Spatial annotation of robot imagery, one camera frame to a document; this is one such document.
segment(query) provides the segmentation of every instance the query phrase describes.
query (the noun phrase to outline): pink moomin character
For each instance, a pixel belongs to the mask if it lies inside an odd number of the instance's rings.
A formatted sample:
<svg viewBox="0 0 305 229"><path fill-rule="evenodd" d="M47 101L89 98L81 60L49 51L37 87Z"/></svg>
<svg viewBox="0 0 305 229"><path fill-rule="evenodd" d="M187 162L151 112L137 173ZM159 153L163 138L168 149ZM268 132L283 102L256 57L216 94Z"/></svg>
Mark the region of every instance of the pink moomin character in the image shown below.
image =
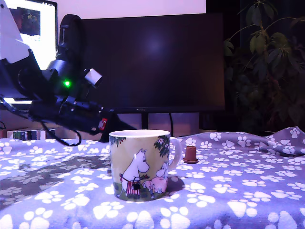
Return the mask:
<svg viewBox="0 0 305 229"><path fill-rule="evenodd" d="M128 194L140 195L140 181L143 178L149 178L148 176L140 177L139 174L139 172L146 173L149 169L145 159L145 152L146 150L140 149L137 154L134 154L134 158L128 168L123 174L120 174L122 190L120 194L117 194L117 197L122 194L123 190L126 196Z"/></svg>
<svg viewBox="0 0 305 229"><path fill-rule="evenodd" d="M152 180L145 181L142 184L143 188L148 188L152 199L154 198L154 192L165 193L168 177L167 163L163 163L161 169L156 172L156 176Z"/></svg>

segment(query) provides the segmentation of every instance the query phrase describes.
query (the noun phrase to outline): monitor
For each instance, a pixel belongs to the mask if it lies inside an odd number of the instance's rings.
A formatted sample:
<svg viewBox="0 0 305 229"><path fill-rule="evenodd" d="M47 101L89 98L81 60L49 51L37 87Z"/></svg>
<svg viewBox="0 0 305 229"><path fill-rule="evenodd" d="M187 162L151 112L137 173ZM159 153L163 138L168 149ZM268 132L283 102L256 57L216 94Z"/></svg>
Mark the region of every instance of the monitor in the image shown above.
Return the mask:
<svg viewBox="0 0 305 229"><path fill-rule="evenodd" d="M224 109L222 14L82 22L83 68L102 75L89 100L117 113Z"/></svg>
<svg viewBox="0 0 305 229"><path fill-rule="evenodd" d="M5 0L21 38L32 50L40 69L55 60L57 3L44 0Z"/></svg>

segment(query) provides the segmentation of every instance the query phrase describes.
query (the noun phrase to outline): black monitor screen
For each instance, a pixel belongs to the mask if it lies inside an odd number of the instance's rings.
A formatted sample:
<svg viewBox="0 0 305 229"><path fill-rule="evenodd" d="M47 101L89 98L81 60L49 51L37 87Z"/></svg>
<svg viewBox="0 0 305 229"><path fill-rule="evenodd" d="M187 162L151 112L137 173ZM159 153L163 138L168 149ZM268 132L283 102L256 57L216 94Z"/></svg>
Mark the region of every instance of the black monitor screen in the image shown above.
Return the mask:
<svg viewBox="0 0 305 229"><path fill-rule="evenodd" d="M83 67L103 76L90 100L122 113L224 109L221 14L82 22Z"/></svg>

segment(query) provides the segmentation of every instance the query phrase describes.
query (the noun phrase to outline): moomin mug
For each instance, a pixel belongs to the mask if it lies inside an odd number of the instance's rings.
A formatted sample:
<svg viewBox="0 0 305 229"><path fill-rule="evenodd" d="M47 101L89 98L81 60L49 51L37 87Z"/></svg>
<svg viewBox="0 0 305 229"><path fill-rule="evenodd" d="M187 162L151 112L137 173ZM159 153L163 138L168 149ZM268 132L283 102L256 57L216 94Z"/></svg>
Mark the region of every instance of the moomin mug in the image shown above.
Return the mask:
<svg viewBox="0 0 305 229"><path fill-rule="evenodd" d="M168 172L182 155L178 139L163 130L123 130L109 134L114 194L128 201L149 201L166 192ZM169 164L170 143L175 157Z"/></svg>

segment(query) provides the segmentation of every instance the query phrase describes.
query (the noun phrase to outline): green led light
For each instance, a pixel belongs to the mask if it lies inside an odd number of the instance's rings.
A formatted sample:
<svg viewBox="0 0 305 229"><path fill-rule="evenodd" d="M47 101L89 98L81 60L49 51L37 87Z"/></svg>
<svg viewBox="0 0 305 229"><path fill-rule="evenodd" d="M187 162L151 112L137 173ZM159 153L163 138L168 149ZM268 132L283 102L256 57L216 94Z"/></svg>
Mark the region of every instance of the green led light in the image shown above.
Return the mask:
<svg viewBox="0 0 305 229"><path fill-rule="evenodd" d="M65 82L63 82L63 84L64 84L66 87L70 87L70 86L71 86L70 81L65 81Z"/></svg>

